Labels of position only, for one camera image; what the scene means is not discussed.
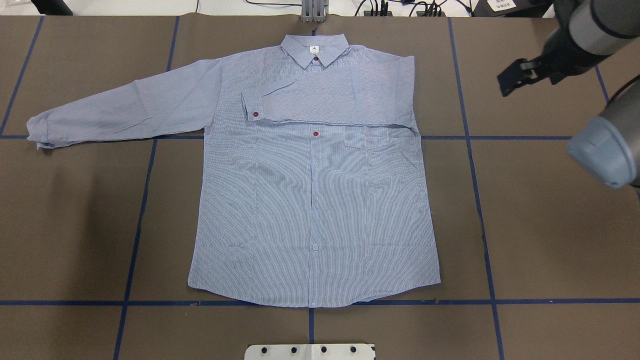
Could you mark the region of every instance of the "long-sleeve shirt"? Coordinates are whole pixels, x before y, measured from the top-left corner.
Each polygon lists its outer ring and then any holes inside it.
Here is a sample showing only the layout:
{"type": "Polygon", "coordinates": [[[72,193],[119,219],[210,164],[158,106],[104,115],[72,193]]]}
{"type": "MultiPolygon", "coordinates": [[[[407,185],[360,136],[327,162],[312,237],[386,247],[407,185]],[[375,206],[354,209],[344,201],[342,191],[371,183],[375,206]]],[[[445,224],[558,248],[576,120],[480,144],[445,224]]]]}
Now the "long-sleeve shirt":
{"type": "Polygon", "coordinates": [[[337,307],[440,282],[413,57],[344,35],[200,60],[45,111],[54,148],[204,128],[188,283],[226,297],[337,307]]]}

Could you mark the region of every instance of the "shirt placket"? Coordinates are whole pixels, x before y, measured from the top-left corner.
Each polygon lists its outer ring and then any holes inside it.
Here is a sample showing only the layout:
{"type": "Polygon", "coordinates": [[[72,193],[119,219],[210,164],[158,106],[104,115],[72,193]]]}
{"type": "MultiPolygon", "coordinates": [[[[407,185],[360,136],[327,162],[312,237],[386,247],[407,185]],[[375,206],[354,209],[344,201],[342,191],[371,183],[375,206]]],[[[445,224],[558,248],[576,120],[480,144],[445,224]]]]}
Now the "shirt placket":
{"type": "Polygon", "coordinates": [[[312,129],[308,135],[310,137],[310,221],[309,221],[309,306],[317,307],[320,304],[319,301],[319,273],[320,273],[320,260],[322,256],[322,244],[320,242],[320,224],[318,224],[319,218],[319,205],[320,194],[319,187],[317,185],[317,175],[321,166],[321,153],[322,153],[322,134],[317,129],[312,129]]]}

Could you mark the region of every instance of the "white label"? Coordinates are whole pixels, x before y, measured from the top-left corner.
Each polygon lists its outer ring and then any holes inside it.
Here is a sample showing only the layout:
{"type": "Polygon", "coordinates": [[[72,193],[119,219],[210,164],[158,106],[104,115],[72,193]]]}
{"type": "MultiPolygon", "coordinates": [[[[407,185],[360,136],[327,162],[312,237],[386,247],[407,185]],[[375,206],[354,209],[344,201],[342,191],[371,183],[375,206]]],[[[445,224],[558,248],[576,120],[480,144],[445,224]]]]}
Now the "white label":
{"type": "Polygon", "coordinates": [[[516,7],[516,4],[513,2],[513,0],[486,0],[486,2],[495,12],[516,7]]]}

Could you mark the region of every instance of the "brown table surface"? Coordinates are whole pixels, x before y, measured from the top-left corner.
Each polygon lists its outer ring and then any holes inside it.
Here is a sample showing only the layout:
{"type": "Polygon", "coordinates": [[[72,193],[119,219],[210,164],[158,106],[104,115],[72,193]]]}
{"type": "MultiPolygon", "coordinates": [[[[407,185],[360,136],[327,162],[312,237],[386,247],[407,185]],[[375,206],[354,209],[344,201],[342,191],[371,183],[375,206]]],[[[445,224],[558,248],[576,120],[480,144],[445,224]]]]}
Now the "brown table surface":
{"type": "Polygon", "coordinates": [[[638,359],[640,202],[566,155],[640,72],[636,41],[503,98],[553,19],[0,17],[0,358],[242,359],[249,344],[376,344],[378,359],[638,359]],[[416,59],[442,283],[340,309],[187,287],[202,135],[36,151],[26,121],[285,34],[344,33],[416,59]]]}

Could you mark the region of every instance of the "metal bracket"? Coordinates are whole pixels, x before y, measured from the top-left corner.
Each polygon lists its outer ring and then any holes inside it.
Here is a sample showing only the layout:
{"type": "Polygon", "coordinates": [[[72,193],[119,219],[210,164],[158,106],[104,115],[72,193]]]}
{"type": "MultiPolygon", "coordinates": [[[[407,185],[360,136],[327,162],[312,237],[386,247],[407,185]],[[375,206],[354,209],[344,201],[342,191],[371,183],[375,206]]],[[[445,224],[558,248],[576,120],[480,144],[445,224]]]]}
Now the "metal bracket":
{"type": "Polygon", "coordinates": [[[244,360],[375,360],[373,344],[251,345],[244,360]]]}
{"type": "Polygon", "coordinates": [[[324,22],[329,0],[302,0],[302,22],[324,22]]]}

